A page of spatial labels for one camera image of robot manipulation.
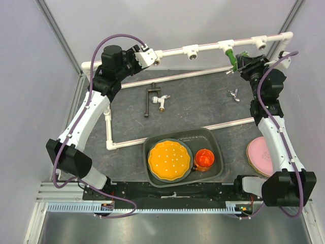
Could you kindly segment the green plastic water faucet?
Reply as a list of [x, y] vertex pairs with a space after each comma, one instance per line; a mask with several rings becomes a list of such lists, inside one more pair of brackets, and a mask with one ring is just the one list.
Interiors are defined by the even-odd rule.
[[247, 51], [244, 51], [240, 54], [237, 54], [236, 56], [234, 56], [233, 54], [233, 50], [229, 49], [225, 52], [226, 56], [229, 58], [230, 63], [232, 65], [232, 67], [226, 72], [227, 75], [229, 74], [233, 74], [236, 70], [237, 70], [237, 57], [238, 56], [244, 56], [244, 57], [249, 57], [249, 54]]

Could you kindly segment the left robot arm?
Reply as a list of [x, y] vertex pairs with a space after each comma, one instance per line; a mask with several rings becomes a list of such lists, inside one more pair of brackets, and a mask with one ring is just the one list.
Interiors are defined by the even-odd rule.
[[49, 139], [47, 152], [54, 170], [61, 170], [72, 179], [80, 179], [94, 187], [101, 200], [111, 196], [109, 178], [92, 165], [92, 159], [83, 151], [90, 132], [100, 115], [109, 107], [121, 89], [121, 82], [154, 64], [157, 56], [153, 49], [133, 46], [122, 50], [120, 46], [104, 48], [101, 62], [90, 65], [90, 81], [83, 105], [58, 139]]

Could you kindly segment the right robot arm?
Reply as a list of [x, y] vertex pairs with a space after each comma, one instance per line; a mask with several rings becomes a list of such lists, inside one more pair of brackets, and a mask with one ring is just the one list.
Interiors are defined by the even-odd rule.
[[305, 169], [294, 151], [278, 100], [286, 76], [277, 66], [296, 54], [289, 53], [273, 64], [264, 55], [236, 55], [237, 71], [249, 82], [254, 97], [250, 114], [266, 141], [273, 166], [273, 173], [268, 179], [237, 176], [232, 192], [238, 200], [254, 194], [261, 197], [268, 207], [302, 208], [316, 185], [315, 173]]

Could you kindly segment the dark bronze faucet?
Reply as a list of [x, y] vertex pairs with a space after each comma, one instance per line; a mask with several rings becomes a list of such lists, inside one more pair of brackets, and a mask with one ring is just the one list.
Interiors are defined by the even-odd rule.
[[150, 88], [146, 88], [146, 108], [144, 113], [145, 118], [149, 117], [149, 102], [151, 101], [150, 100], [151, 93], [156, 93], [158, 97], [161, 96], [161, 88], [159, 86], [156, 86], [155, 82], [151, 84]]

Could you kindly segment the chrome metal faucet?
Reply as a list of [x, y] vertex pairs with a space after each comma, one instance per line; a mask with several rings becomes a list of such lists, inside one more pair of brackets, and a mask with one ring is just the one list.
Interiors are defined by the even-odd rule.
[[238, 89], [236, 88], [234, 91], [229, 90], [227, 96], [232, 97], [236, 102], [240, 102], [240, 99], [237, 97], [237, 95], [238, 95]]

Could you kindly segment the white plastic faucet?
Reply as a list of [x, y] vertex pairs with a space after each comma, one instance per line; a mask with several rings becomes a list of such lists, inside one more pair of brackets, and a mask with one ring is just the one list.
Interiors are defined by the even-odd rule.
[[153, 104], [158, 104], [159, 103], [159, 111], [164, 112], [165, 110], [165, 100], [169, 99], [171, 96], [170, 95], [164, 95], [161, 97], [154, 96], [152, 97], [152, 103]]

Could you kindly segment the dark grey plastic tray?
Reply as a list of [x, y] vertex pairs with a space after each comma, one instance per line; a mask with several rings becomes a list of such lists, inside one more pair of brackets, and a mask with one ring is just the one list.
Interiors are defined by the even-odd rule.
[[[200, 149], [208, 149], [213, 152], [215, 156], [214, 163], [206, 172], [188, 170], [183, 177], [174, 181], [160, 180], [155, 176], [149, 167], [149, 151], [159, 142], [167, 140], [178, 141], [184, 145], [192, 154], [191, 159], [194, 159], [195, 154]], [[185, 184], [192, 184], [205, 180], [212, 180], [221, 175], [224, 170], [223, 155], [221, 153], [219, 144], [213, 133], [204, 128], [192, 129], [187, 131], [173, 132], [162, 135], [149, 137], [145, 140], [143, 145], [143, 161], [150, 184], [157, 188], [174, 187]]]

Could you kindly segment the orange mug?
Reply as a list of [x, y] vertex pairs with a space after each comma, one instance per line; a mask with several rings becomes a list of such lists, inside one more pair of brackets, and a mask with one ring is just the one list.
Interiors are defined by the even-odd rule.
[[194, 157], [194, 165], [191, 171], [208, 171], [214, 164], [215, 156], [213, 152], [209, 149], [203, 148], [197, 151]]

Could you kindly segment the green plate under pink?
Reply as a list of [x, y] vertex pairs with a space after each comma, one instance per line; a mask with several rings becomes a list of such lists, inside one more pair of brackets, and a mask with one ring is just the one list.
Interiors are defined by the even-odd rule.
[[249, 153], [248, 153], [248, 150], [246, 150], [246, 155], [247, 155], [247, 158], [248, 158], [248, 163], [249, 165], [259, 174], [263, 175], [263, 176], [266, 176], [266, 177], [269, 177], [268, 175], [262, 173], [261, 171], [259, 171], [252, 163], [251, 159], [250, 159], [250, 156], [249, 156]]

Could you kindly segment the aluminium frame post right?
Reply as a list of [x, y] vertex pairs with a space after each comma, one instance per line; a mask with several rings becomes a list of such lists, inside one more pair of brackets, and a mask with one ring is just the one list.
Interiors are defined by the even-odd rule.
[[[290, 32], [290, 28], [295, 21], [295, 19], [298, 17], [299, 12], [302, 10], [303, 5], [306, 1], [305, 0], [296, 0], [291, 7], [287, 17], [285, 18], [278, 34], [283, 34]], [[274, 61], [278, 59], [278, 55], [280, 52], [285, 51], [287, 45], [291, 42], [291, 37], [283, 37], [281, 41], [274, 41], [269, 49], [269, 51], [266, 54], [266, 57], [269, 61]]]

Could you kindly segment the aluminium frame post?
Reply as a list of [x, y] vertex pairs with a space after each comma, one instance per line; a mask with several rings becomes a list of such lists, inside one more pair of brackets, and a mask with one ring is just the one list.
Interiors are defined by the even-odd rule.
[[[299, 12], [302, 10], [303, 5], [306, 1], [305, 0], [296, 0], [291, 7], [287, 17], [285, 18], [278, 34], [283, 34], [290, 32], [290, 28], [295, 21], [295, 19], [298, 17]], [[269, 61], [274, 61], [278, 59], [278, 55], [280, 52], [285, 51], [287, 45], [291, 42], [291, 37], [283, 37], [281, 41], [274, 41], [269, 49], [269, 51], [266, 54], [266, 57]]]
[[61, 48], [63, 49], [64, 53], [66, 54], [68, 60], [70, 61], [71, 65], [73, 66], [74, 70], [77, 72], [79, 76], [83, 74], [83, 71], [80, 65], [77, 62], [68, 42], [66, 41], [58, 23], [56, 22], [49, 6], [47, 5], [45, 0], [35, 0], [36, 4], [40, 8], [43, 16], [45, 17], [47, 23], [49, 24], [51, 30], [53, 31], [57, 41], [59, 42]]

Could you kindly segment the white PVC pipe frame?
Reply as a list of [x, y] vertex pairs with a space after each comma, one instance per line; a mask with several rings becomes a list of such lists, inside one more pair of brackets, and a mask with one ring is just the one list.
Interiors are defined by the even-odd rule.
[[[227, 62], [224, 67], [192, 72], [164, 70], [163, 77], [150, 69], [129, 77], [99, 117], [104, 149], [140, 145], [158, 133], [196, 127], [216, 130], [251, 123], [248, 101], [237, 103], [228, 97], [228, 91], [235, 89], [240, 80], [238, 73], [226, 74], [231, 67]], [[151, 100], [157, 94], [151, 93], [149, 117], [145, 118], [146, 88], [153, 82], [161, 88], [161, 96], [171, 97], [165, 100], [164, 112], [160, 112], [159, 103]]]

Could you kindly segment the aluminium frame post left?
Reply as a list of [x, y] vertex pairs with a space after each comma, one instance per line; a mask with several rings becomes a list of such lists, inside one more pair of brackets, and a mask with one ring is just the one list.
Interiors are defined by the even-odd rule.
[[66, 54], [68, 60], [70, 61], [71, 65], [73, 66], [74, 70], [77, 72], [79, 76], [83, 74], [83, 71], [80, 65], [77, 62], [68, 42], [66, 41], [58, 23], [56, 22], [49, 6], [47, 5], [45, 0], [35, 0], [36, 4], [40, 8], [43, 16], [45, 17], [47, 23], [49, 24], [51, 30], [53, 31], [57, 41], [59, 42], [61, 48], [63, 49], [64, 53]]

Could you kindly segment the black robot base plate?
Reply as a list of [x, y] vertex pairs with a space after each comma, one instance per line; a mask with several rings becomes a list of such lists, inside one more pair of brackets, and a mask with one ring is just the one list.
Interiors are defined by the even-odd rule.
[[148, 182], [112, 182], [104, 186], [101, 192], [84, 187], [84, 200], [110, 200], [112, 196], [131, 200], [158, 200], [169, 198], [212, 199], [226, 201], [261, 201], [260, 196], [245, 193], [235, 188], [233, 183], [197, 182], [192, 184], [157, 188]]

